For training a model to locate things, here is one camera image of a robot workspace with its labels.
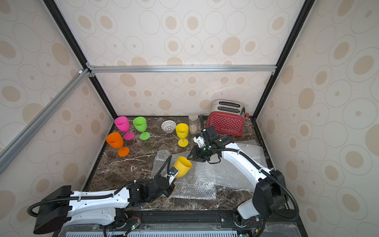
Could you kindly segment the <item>pink plastic wine glass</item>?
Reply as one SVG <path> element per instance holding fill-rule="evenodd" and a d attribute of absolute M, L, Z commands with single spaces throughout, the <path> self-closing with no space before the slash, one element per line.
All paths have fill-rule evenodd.
<path fill-rule="evenodd" d="M 114 124 L 121 131 L 124 132 L 125 140 L 132 140 L 134 138 L 134 133 L 130 132 L 130 123 L 127 117 L 121 116 L 115 119 Z"/>

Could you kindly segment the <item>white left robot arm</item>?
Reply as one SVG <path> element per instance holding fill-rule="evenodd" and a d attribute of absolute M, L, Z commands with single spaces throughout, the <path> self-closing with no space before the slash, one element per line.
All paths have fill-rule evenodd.
<path fill-rule="evenodd" d="M 36 218 L 33 230 L 36 235 L 70 225 L 98 224 L 118 228 L 126 222 L 126 208 L 144 206 L 161 195 L 169 197 L 175 189 L 174 181 L 173 176 L 158 175 L 101 192 L 72 191 L 71 186 L 62 186 L 28 207 L 27 214 Z"/>

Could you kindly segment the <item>orange glass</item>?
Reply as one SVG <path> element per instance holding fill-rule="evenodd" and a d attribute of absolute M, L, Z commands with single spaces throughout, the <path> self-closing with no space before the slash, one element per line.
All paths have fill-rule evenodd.
<path fill-rule="evenodd" d="M 125 157 L 129 154 L 130 150 L 124 147 L 124 141 L 118 132 L 113 132 L 109 134 L 106 138 L 106 142 L 115 149 L 118 149 L 118 155 L 120 157 Z"/>

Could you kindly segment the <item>clear bubble wrap sheet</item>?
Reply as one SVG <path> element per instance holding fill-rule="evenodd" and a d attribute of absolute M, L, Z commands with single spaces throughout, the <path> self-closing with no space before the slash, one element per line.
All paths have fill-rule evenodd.
<path fill-rule="evenodd" d="M 238 141 L 236 144 L 255 162 L 267 167 L 267 161 L 263 148 L 257 140 Z M 236 168 L 231 162 L 221 159 L 221 162 L 216 164 L 217 155 L 211 157 L 211 163 L 206 163 L 206 170 L 209 172 L 209 179 L 215 186 L 222 186 L 236 190 L 253 191 L 254 187 L 246 176 Z"/>
<path fill-rule="evenodd" d="M 187 157 L 189 151 L 176 153 L 172 155 L 171 166 L 174 165 L 179 156 Z M 150 178 L 153 178 L 159 171 L 165 160 L 169 157 L 168 150 L 159 150 L 152 168 Z M 208 163 L 193 162 L 192 168 L 188 173 L 175 181 L 175 190 L 171 194 L 174 198 L 188 198 L 188 199 L 216 199 L 215 178 L 211 173 L 211 165 Z"/>

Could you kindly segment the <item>yellow glass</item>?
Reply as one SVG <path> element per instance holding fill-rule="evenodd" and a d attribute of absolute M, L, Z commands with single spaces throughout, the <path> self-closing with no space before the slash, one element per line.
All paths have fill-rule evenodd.
<path fill-rule="evenodd" d="M 189 126 L 185 123 L 180 123 L 176 126 L 177 136 L 180 138 L 178 141 L 178 145 L 180 147 L 188 146 L 189 142 L 187 140 L 187 136 L 189 134 Z"/>

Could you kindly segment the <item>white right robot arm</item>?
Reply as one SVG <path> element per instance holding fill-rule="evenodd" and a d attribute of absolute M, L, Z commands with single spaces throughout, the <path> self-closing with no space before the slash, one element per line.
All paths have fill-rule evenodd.
<path fill-rule="evenodd" d="M 234 165 L 254 187 L 252 199 L 240 204 L 235 210 L 235 221 L 244 222 L 251 217 L 271 217 L 273 214 L 284 220 L 297 220 L 300 209 L 294 196 L 286 188 L 283 174 L 255 162 L 240 149 L 234 140 L 220 136 L 213 126 L 204 128 L 199 136 L 193 138 L 193 146 L 188 159 L 196 162 L 209 162 L 217 155 Z"/>

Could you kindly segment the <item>green glass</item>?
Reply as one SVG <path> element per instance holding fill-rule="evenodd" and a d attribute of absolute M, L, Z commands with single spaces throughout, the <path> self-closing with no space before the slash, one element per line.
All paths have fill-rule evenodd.
<path fill-rule="evenodd" d="M 150 134 L 146 132 L 147 130 L 147 121 L 145 117 L 137 117 L 133 120 L 133 124 L 137 131 L 141 132 L 140 139 L 148 140 L 150 138 Z"/>

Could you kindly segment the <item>beige glass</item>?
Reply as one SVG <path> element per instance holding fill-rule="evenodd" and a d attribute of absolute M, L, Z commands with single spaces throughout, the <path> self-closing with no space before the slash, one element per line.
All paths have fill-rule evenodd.
<path fill-rule="evenodd" d="M 180 156 L 176 160 L 174 167 L 178 170 L 176 178 L 180 178 L 188 173 L 192 168 L 192 163 L 187 158 Z"/>

